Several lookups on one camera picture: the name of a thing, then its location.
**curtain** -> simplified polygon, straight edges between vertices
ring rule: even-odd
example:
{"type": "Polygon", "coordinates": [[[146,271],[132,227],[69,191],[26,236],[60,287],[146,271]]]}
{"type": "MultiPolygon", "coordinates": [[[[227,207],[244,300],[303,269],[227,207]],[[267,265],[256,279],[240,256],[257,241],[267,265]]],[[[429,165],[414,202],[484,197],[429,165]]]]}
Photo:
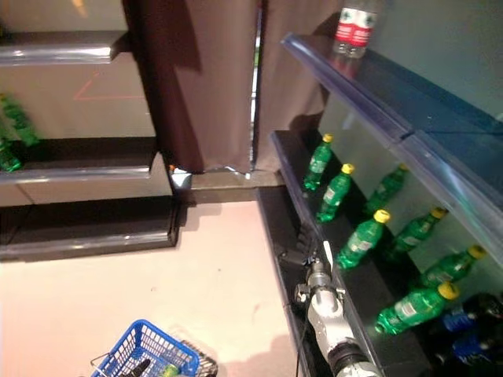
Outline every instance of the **curtain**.
{"type": "Polygon", "coordinates": [[[123,0],[161,151],[196,173],[250,170],[256,0],[123,0]]]}
{"type": "Polygon", "coordinates": [[[259,83],[257,170],[279,167],[269,141],[273,130],[318,127],[327,93],[280,44],[289,33],[333,36],[342,1],[267,0],[263,2],[263,52],[259,83]]]}

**black shelf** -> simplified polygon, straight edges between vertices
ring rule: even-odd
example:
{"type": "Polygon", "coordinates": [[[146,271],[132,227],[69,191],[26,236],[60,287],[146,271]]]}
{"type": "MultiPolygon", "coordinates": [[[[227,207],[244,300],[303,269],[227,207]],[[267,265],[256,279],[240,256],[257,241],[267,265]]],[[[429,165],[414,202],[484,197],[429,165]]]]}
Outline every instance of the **black shelf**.
{"type": "Polygon", "coordinates": [[[128,46],[125,31],[12,33],[0,40],[0,66],[106,64],[128,46]]]}
{"type": "Polygon", "coordinates": [[[15,141],[12,150],[23,167],[0,171],[0,185],[149,178],[157,148],[154,137],[97,137],[48,139],[28,149],[15,141]]]}
{"type": "MultiPolygon", "coordinates": [[[[272,135],[272,141],[301,223],[311,227],[320,242],[329,241],[332,253],[336,255],[356,225],[365,220],[362,215],[365,197],[356,185],[353,185],[341,204],[336,219],[323,225],[316,222],[315,213],[325,192],[327,178],[336,175],[340,170],[340,163],[334,156],[327,166],[320,189],[314,193],[303,192],[302,180],[312,153],[312,148],[307,148],[307,145],[315,146],[321,140],[318,132],[306,136],[307,140],[303,141],[298,134],[291,131],[276,131],[272,135]]],[[[381,245],[390,238],[391,234],[388,232],[381,245]]],[[[420,329],[396,336],[380,335],[374,329],[377,314],[406,295],[406,282],[417,275],[412,263],[406,264],[399,271],[389,269],[379,260],[378,249],[362,261],[358,268],[340,271],[334,266],[332,278],[347,293],[347,320],[361,346],[387,377],[428,375],[433,367],[424,352],[423,340],[419,336],[420,329]]]]}
{"type": "Polygon", "coordinates": [[[172,196],[92,200],[0,209],[1,260],[43,260],[173,247],[172,196]]]}
{"type": "Polygon", "coordinates": [[[352,60],[324,36],[283,44],[503,265],[501,121],[371,50],[352,60]]]}
{"type": "Polygon", "coordinates": [[[330,369],[316,343],[311,326],[302,337],[306,313],[294,301],[296,285],[306,279],[307,269],[292,260],[302,261],[305,255],[296,250],[299,222],[284,186],[257,189],[262,218],[271,246],[271,256],[280,283],[283,308],[290,332],[299,347],[299,363],[304,377],[331,375],[330,369]]]}

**red label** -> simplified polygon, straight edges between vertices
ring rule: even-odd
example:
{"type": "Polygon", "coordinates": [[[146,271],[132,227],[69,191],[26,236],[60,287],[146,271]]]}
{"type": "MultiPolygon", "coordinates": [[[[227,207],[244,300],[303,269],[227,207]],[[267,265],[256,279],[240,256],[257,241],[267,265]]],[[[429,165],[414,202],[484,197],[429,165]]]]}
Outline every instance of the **red label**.
{"type": "Polygon", "coordinates": [[[367,46],[376,20],[377,15],[375,13],[359,10],[354,21],[351,45],[357,47],[367,46]]]}
{"type": "Polygon", "coordinates": [[[356,9],[343,8],[340,11],[339,26],[337,27],[336,40],[349,42],[353,34],[354,20],[357,15],[356,9]]]}

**floor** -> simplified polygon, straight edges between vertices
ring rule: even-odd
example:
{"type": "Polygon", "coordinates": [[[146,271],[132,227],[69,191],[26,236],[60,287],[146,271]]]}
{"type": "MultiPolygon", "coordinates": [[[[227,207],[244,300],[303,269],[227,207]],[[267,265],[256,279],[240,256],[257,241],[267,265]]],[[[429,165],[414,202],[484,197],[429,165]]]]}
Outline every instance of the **floor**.
{"type": "Polygon", "coordinates": [[[0,265],[0,305],[4,376],[89,376],[138,318],[199,346],[220,377],[295,374],[256,202],[190,208],[175,249],[0,265]]]}

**shopping basket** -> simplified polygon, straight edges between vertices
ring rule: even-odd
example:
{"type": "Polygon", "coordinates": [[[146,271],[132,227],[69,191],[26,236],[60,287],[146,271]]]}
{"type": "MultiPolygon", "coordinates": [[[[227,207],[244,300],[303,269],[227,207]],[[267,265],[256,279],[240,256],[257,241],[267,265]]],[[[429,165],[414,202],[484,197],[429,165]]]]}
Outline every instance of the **shopping basket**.
{"type": "Polygon", "coordinates": [[[127,375],[145,359],[150,359],[150,365],[141,377],[159,377],[169,364],[178,367],[182,375],[198,375],[200,355],[197,351],[173,339],[147,320],[137,320],[109,353],[91,361],[96,368],[91,377],[127,375]],[[105,359],[96,366],[94,362],[102,357],[105,359]]]}

